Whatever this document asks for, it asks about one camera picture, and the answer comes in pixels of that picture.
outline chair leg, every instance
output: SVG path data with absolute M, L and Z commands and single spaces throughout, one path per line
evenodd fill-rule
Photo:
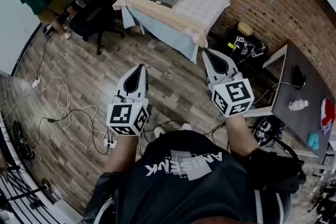
M 125 34 L 124 34 L 122 31 L 116 30 L 116 29 L 114 29 L 114 28 L 109 29 L 109 32 L 117 33 L 117 34 L 120 35 L 121 38 L 124 38 L 124 37 L 125 37 Z
M 100 50 L 100 43 L 101 43 L 101 36 L 103 34 L 103 31 L 98 32 L 98 38 L 97 38 L 97 55 L 101 55 L 101 50 Z

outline black t-shirt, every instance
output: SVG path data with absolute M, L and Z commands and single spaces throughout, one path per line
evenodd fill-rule
M 257 208 L 264 223 L 281 223 L 290 205 L 289 196 L 256 193 L 238 160 L 192 131 L 160 136 L 127 174 L 103 174 L 87 206 L 85 223 L 94 222 L 110 197 L 114 205 L 99 223 L 115 219 L 118 224 L 185 224 L 217 216 L 257 223 Z

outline red object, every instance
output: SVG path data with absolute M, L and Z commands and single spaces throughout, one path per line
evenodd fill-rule
M 335 120 L 335 108 L 328 97 L 324 98 L 321 104 L 321 128 L 324 134 L 331 130 Z

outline desk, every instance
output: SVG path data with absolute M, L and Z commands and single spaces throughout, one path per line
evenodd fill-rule
M 324 135 L 321 131 L 321 102 L 325 97 L 329 97 L 330 101 L 335 104 L 335 99 L 312 63 L 291 42 L 273 54 L 264 63 L 263 68 L 281 56 L 285 56 L 285 59 L 283 61 L 280 82 L 291 83 L 292 70 L 295 65 L 298 65 L 301 72 L 307 76 L 306 85 L 297 90 L 291 85 L 279 84 L 271 106 L 250 109 L 244 114 L 244 117 L 274 114 L 293 131 L 302 145 L 312 150 L 319 158 L 323 158 L 327 151 L 330 132 Z M 289 102 L 299 99 L 308 100 L 308 107 L 299 111 L 289 111 Z M 308 136 L 313 132 L 319 135 L 319 148 L 317 150 L 313 150 L 308 146 Z
M 180 0 L 173 8 L 149 0 L 117 0 L 124 28 L 135 25 L 134 18 L 158 39 L 196 63 L 198 47 L 208 46 L 206 36 L 230 0 Z

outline tablecloth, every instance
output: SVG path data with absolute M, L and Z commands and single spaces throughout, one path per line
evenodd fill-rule
M 200 47 L 207 47 L 206 36 L 230 0 L 180 0 L 173 8 L 150 0 L 117 0 L 113 8 L 135 8 L 188 35 Z

